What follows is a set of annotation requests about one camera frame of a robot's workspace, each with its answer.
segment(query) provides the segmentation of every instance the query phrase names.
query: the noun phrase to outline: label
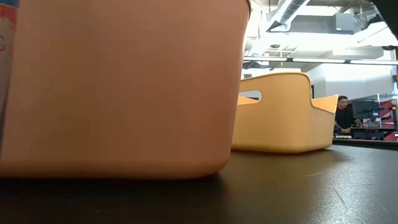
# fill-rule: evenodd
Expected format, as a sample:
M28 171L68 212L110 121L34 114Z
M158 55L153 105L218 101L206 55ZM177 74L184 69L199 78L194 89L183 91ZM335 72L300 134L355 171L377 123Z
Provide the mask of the label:
M0 0L0 156L14 53L19 0Z

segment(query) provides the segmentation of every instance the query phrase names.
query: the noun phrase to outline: desk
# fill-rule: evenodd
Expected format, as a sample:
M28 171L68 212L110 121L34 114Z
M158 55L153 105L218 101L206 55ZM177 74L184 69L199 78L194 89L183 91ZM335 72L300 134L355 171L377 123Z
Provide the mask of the desk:
M233 152L185 181L0 180L0 222L398 223L398 151Z
M383 141L385 132L394 133L395 131L395 128L351 128L351 135L353 139L379 138Z

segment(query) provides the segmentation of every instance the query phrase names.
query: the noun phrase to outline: man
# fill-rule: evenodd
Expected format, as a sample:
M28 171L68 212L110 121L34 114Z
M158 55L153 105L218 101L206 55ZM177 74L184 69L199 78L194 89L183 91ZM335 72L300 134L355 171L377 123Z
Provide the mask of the man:
M335 116L335 129L339 129L343 133L350 133L351 125L355 124L362 127L362 122L354 119L353 111L347 108L347 96L339 96L337 102L337 110Z

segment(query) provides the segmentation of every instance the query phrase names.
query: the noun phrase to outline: plastic storage bin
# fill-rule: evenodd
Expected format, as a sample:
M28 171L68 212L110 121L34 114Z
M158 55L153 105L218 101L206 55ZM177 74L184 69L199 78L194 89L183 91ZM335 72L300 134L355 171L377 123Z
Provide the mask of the plastic storage bin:
M21 1L0 176L217 172L249 12L246 0Z
M275 73L241 81L240 92L254 90L261 93L259 101L240 96L233 149L298 153L331 145L336 95L311 99L305 73Z

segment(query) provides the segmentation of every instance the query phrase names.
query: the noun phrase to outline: monitor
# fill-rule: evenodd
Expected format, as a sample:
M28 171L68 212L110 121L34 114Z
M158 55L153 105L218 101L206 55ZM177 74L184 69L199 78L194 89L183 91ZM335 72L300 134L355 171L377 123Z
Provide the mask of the monitor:
M357 101L352 103L355 119L380 118L380 106L375 101Z

